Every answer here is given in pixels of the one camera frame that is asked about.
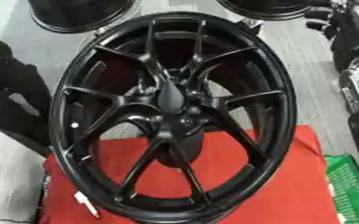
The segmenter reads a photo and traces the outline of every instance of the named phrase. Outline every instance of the rim lip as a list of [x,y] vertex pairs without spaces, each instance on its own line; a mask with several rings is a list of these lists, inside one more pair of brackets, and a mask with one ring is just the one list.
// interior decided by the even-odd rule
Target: rim lip
[[40,27],[44,28],[45,30],[48,30],[50,32],[57,32],[57,33],[80,33],[80,32],[90,32],[93,30],[97,30],[99,28],[102,28],[106,25],[109,25],[113,22],[115,22],[117,19],[119,19],[121,16],[125,15],[133,6],[133,4],[136,3],[137,0],[127,0],[126,2],[123,3],[123,7],[119,8],[117,11],[114,11],[113,13],[111,13],[110,15],[108,15],[107,17],[98,20],[98,21],[94,21],[94,22],[90,22],[88,24],[83,24],[83,25],[77,25],[75,27],[66,27],[66,26],[57,26],[57,25],[51,25],[48,24],[46,22],[43,22],[42,20],[40,20],[37,15],[34,12],[34,9],[31,7],[30,9],[30,14],[32,17],[32,20],[39,25]]
[[[114,203],[107,203],[104,200],[100,199],[101,196],[95,194],[94,189],[90,187],[90,185],[83,185],[81,182],[80,176],[76,170],[70,168],[70,164],[67,161],[66,157],[64,156],[63,149],[63,136],[61,135],[60,131],[63,129],[64,123],[55,122],[62,117],[60,113],[62,110],[60,109],[63,105],[62,102],[62,94],[63,88],[67,81],[74,77],[77,74],[76,71],[72,70],[80,70],[78,65],[84,65],[92,55],[94,55],[94,51],[92,51],[92,47],[98,43],[109,42],[110,39],[113,39],[119,33],[125,33],[127,30],[126,27],[129,23],[143,23],[147,19],[154,19],[154,18],[164,18],[164,19],[175,19],[175,18],[202,18],[207,21],[214,21],[221,25],[227,25],[229,29],[236,29],[238,31],[238,35],[246,37],[248,40],[252,40],[258,42],[259,49],[262,51],[263,54],[269,55],[270,63],[273,64],[279,71],[277,74],[280,76],[280,80],[285,86],[285,97],[287,98],[287,105],[284,110],[287,113],[287,125],[284,134],[280,134],[279,138],[282,139],[280,145],[274,145],[273,149],[278,150],[281,152],[279,155],[279,159],[274,160],[273,162],[266,165],[262,171],[264,175],[257,177],[257,181],[255,181],[252,185],[246,188],[246,190],[241,191],[238,193],[238,197],[233,197],[232,199],[226,199],[224,203],[219,205],[219,207],[209,208],[208,210],[204,209],[200,210],[193,210],[193,211],[186,211],[180,213],[173,213],[173,212],[153,212],[153,211],[145,211],[140,210],[135,207],[128,207],[120,204]],[[249,196],[251,196],[254,192],[259,190],[273,175],[273,173],[277,170],[278,166],[282,162],[286,152],[288,152],[289,146],[292,142],[293,133],[295,131],[295,124],[296,124],[296,115],[297,115],[297,108],[295,103],[295,93],[292,87],[291,80],[288,76],[288,73],[285,70],[282,62],[278,59],[276,54],[258,37],[253,36],[250,34],[249,30],[243,29],[240,26],[237,26],[234,23],[229,22],[228,20],[222,19],[220,17],[215,17],[211,15],[201,14],[201,13],[194,13],[194,12],[168,12],[168,13],[158,13],[158,14],[151,14],[143,17],[134,18],[129,20],[123,24],[120,24],[116,28],[113,28],[110,31],[107,31],[101,37],[97,38],[96,40],[90,42],[82,52],[80,52],[73,62],[69,65],[68,69],[66,70],[63,78],[61,79],[58,89],[56,90],[55,96],[53,98],[53,103],[51,107],[51,114],[50,120],[54,122],[50,122],[50,135],[51,140],[53,143],[53,151],[61,164],[61,168],[67,174],[67,176],[71,179],[71,181],[77,186],[79,190],[86,194],[91,200],[97,202],[99,205],[103,206],[105,209],[116,213],[126,216],[128,218],[132,218],[137,221],[143,222],[157,222],[157,223],[188,223],[189,221],[194,221],[195,219],[206,219],[212,216],[216,216],[216,214],[222,214],[224,211],[229,210],[230,208],[238,205],[239,203],[243,202]]]
[[270,12],[265,12],[263,10],[246,10],[238,5],[231,3],[229,0],[217,0],[219,4],[223,7],[237,13],[238,15],[247,17],[247,18],[255,18],[266,21],[280,21],[280,20],[288,20],[293,18],[300,18],[303,16],[304,12],[310,9],[310,6],[304,5],[296,10],[287,9],[286,12],[282,12],[282,10],[271,9]]

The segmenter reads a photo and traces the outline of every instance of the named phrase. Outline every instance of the gray floor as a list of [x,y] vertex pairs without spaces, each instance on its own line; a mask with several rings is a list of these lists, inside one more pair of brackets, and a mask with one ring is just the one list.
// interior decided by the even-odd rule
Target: gray floor
[[[128,17],[160,11],[201,11],[238,21],[213,0],[143,0],[142,7]],[[15,55],[39,67],[51,90],[68,63],[83,45],[86,34],[64,35],[35,25],[25,0],[0,0],[0,39]],[[325,154],[350,153],[359,161],[348,130],[343,99],[337,84],[338,73],[331,63],[328,42],[305,28],[302,18],[265,24],[264,40],[285,63],[299,104],[299,124],[311,125],[319,136]]]

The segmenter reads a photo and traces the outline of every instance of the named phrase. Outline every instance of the wheel spoke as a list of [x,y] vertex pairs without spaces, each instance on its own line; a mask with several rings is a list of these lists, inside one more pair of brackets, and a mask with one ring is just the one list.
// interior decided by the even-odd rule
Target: wheel spoke
[[171,149],[173,154],[175,155],[175,159],[179,164],[180,169],[184,173],[187,178],[187,182],[190,184],[192,189],[192,197],[195,200],[202,201],[207,206],[211,206],[212,202],[209,198],[209,195],[204,192],[199,180],[194,173],[194,169],[187,162],[187,156],[184,154],[184,151],[180,148],[178,143],[171,143]]
[[118,51],[118,50],[111,49],[111,48],[108,48],[103,45],[97,45],[97,46],[95,46],[95,49],[100,52],[111,53],[111,54],[121,57],[123,59],[140,63],[139,56],[136,54],[133,54],[133,53]]
[[116,196],[117,200],[121,200],[125,196],[130,196],[135,190],[136,183],[148,166],[155,160],[160,149],[165,147],[165,140],[160,138],[152,139],[150,146],[142,155],[142,157],[133,165],[130,172],[123,180],[119,193]]
[[84,87],[67,86],[67,87],[65,87],[65,90],[68,92],[74,91],[74,92],[78,92],[81,94],[99,96],[101,98],[106,98],[108,100],[112,100],[114,97],[114,95],[111,93],[100,91],[100,90],[94,90],[94,89],[90,89],[90,88],[84,88]]
[[212,120],[215,125],[222,128],[229,135],[231,135],[248,153],[251,164],[262,164],[268,159],[264,150],[255,143],[251,137],[243,130],[243,128],[234,120],[229,114],[223,114],[224,112],[217,111],[218,117],[214,117]]
[[130,113],[128,115],[122,116],[115,125],[120,123],[131,123],[138,127],[146,136],[152,137],[156,134],[150,118],[145,115],[140,115],[139,113]]
[[230,61],[236,57],[248,55],[249,52],[255,51],[255,46],[249,46],[243,49],[234,50],[231,52],[225,52],[213,57],[204,58],[204,56],[196,55],[186,66],[186,69],[190,69],[189,86],[191,88],[200,88],[203,85],[203,81],[208,77],[208,74],[216,69],[221,63]]
[[148,24],[148,33],[145,40],[145,53],[150,54],[151,56],[155,53],[155,21],[152,20]]
[[247,55],[249,52],[256,50],[255,46],[249,46],[243,49],[234,50],[231,52],[225,52],[214,57],[205,59],[194,72],[195,74],[199,74],[202,70],[207,69],[208,67],[216,66],[221,64],[226,60],[231,60],[239,56]]
[[121,112],[122,110],[120,108],[117,108],[116,105],[112,105],[88,128],[81,139],[67,149],[67,154],[72,154],[79,146],[90,143],[98,138],[104,131],[112,126],[112,122],[110,121],[115,120]]
[[206,21],[201,20],[199,23],[199,27],[197,28],[197,37],[196,43],[194,45],[194,54],[201,55],[202,54],[202,47],[204,45],[204,29],[206,27]]
[[282,90],[272,90],[268,92],[261,92],[256,94],[233,95],[223,97],[228,110],[236,109],[251,103],[262,103],[264,105],[271,105],[284,92]]

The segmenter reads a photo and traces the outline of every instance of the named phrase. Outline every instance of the black rim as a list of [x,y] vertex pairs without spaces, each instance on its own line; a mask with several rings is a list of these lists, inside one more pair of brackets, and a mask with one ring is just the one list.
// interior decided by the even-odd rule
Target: black rim
[[79,32],[90,32],[93,30],[97,30],[102,28],[105,25],[109,25],[123,16],[135,3],[136,0],[126,0],[123,3],[121,8],[118,8],[116,11],[113,11],[112,14],[108,15],[107,17],[99,20],[99,21],[91,21],[86,24],[72,24],[71,26],[58,26],[55,24],[48,24],[34,13],[34,10],[31,9],[31,16],[34,22],[39,25],[40,27],[50,31],[50,32],[57,32],[57,33],[79,33]]
[[310,8],[307,1],[299,1],[299,3],[293,4],[290,4],[290,2],[287,1],[289,3],[286,5],[266,6],[264,9],[253,6],[252,1],[218,0],[218,2],[228,10],[244,17],[267,21],[299,18]]
[[[176,64],[160,55],[167,51],[167,55],[174,55],[167,45],[162,47],[165,41],[175,43],[174,46],[183,46],[181,41],[191,43],[190,54],[179,53],[180,49],[175,54],[187,62]],[[94,82],[96,75],[110,70],[110,65],[119,68],[118,63],[131,67],[132,72],[124,69],[126,75],[110,77],[104,85]],[[234,64],[240,72],[227,72]],[[249,64],[257,69],[249,70]],[[246,88],[246,77],[256,77],[259,82]],[[219,83],[233,95],[212,96],[207,80]],[[124,95],[131,88],[136,91]],[[88,112],[90,122],[83,118],[86,130],[77,133],[70,128],[77,116],[71,105],[83,103],[88,105],[86,108],[93,105],[94,109],[88,111],[94,112]],[[245,134],[229,115],[229,110],[239,107],[253,111],[250,116],[254,117],[257,140]],[[222,214],[258,190],[286,154],[295,122],[292,83],[276,55],[259,38],[218,17],[176,12],[133,19],[90,43],[69,66],[58,86],[50,124],[61,167],[94,202],[136,221],[186,223]],[[119,123],[134,124],[150,139],[148,150],[123,183],[106,177],[91,155],[91,145]],[[249,163],[228,182],[205,192],[181,143],[208,125],[228,132],[246,148]],[[175,160],[173,166],[179,167],[187,178],[192,195],[158,199],[136,193],[137,179],[151,161],[158,160],[167,150]]]

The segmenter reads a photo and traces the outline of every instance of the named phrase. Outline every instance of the wheel rim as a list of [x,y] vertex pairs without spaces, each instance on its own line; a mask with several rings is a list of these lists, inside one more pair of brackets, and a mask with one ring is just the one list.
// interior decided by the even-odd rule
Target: wheel rim
[[302,0],[280,0],[272,3],[241,0],[218,0],[218,2],[228,10],[244,17],[271,21],[298,18],[309,9],[309,3]]
[[[194,55],[182,66],[168,67],[169,63],[159,62],[158,58],[164,59],[156,52],[157,43],[165,39],[193,41]],[[213,47],[213,50],[203,49],[214,43],[221,47],[218,53],[214,53]],[[126,78],[119,80],[121,85],[115,88],[92,89],[88,83],[93,80],[90,78],[104,70],[102,63],[108,62],[103,61],[111,58],[129,63],[144,73],[135,77],[125,75]],[[216,70],[227,61],[236,59],[251,60],[257,65],[267,90],[228,97],[208,95],[205,79],[223,86],[234,85],[233,81],[227,82],[227,77],[214,74],[218,74]],[[138,86],[135,94],[123,96],[135,86]],[[153,89],[147,94],[143,86]],[[232,87],[231,92],[241,92],[241,87]],[[109,110],[101,110],[104,112],[98,119],[86,122],[86,131],[74,133],[69,128],[72,119],[68,119],[74,113],[67,112],[67,108],[69,102],[77,102],[81,95],[93,95],[111,105]],[[167,105],[169,100],[180,103]],[[273,118],[265,122],[263,131],[258,131],[258,144],[226,113],[228,109],[255,103],[263,104],[264,111],[273,108]],[[184,119],[191,120],[192,125],[183,124]],[[96,167],[88,149],[113,123],[124,121],[138,126],[149,137],[150,146],[124,182],[118,184]],[[187,223],[219,216],[258,190],[277,170],[287,152],[295,121],[295,96],[290,79],[278,58],[260,39],[218,17],[184,12],[133,19],[90,43],[69,66],[58,86],[50,124],[53,149],[61,167],[75,186],[94,202],[136,221]],[[230,181],[205,192],[180,147],[185,137],[191,137],[210,123],[227,131],[246,148],[250,162]],[[134,187],[143,170],[168,146],[191,186],[192,195],[158,199],[135,194]]]

